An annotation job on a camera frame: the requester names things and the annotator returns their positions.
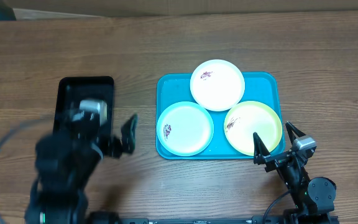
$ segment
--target paper plate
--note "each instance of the paper plate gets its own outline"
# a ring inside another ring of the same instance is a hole
[[[225,111],[240,102],[245,90],[240,70],[225,60],[209,60],[199,65],[190,78],[190,91],[207,110]]]
[[[211,142],[214,124],[211,115],[200,105],[179,102],[162,112],[156,130],[166,150],[178,156],[192,156]]]
[[[258,133],[268,151],[273,151],[283,134],[276,112],[256,101],[245,101],[231,108],[224,120],[224,134],[231,146],[245,155],[253,156],[254,132]]]

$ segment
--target wood grain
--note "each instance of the wood grain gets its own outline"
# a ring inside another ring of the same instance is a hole
[[[19,121],[52,117],[61,78],[109,75],[114,131],[138,113],[138,147],[98,166],[89,210],[150,219],[263,214],[285,191],[277,174],[252,161],[169,161],[155,150],[157,81],[212,58],[276,78],[283,120],[318,141],[309,175],[335,181],[333,214],[358,223],[358,11],[0,22],[0,137]],[[51,127],[25,131],[1,151],[0,210],[9,223],[23,223],[34,144]],[[272,213],[292,206],[286,198]]]

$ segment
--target blue tray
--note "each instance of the blue tray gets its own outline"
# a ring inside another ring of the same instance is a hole
[[[240,102],[259,101],[273,108],[282,121],[280,100],[277,90],[277,82],[271,74],[266,72],[243,72],[246,83],[246,90]],[[170,105],[181,101],[196,102],[190,92],[191,74],[167,74],[157,83],[157,123],[161,113]],[[227,111],[208,111],[214,121],[214,136],[208,147],[201,153],[194,156],[177,156],[168,152],[160,143],[155,135],[155,147],[157,152],[166,159],[251,159],[251,156],[244,155],[235,150],[227,141],[223,122]],[[284,131],[278,146],[272,151],[272,154],[278,154],[284,151]]]

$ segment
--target light green plate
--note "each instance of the light green plate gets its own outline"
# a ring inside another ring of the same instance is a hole
[[[231,108],[224,120],[224,134],[231,146],[245,155],[253,156],[254,132],[258,133],[268,151],[273,151],[283,134],[276,112],[256,101],[245,101]]]
[[[214,123],[208,111],[193,102],[174,103],[157,121],[161,145],[178,156],[193,156],[211,142]]]

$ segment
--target yellow plate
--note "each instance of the yellow plate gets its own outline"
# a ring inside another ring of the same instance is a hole
[[[234,149],[253,156],[254,132],[258,133],[269,152],[278,146],[283,127],[273,109],[260,102],[245,101],[229,110],[224,120],[224,134]]]

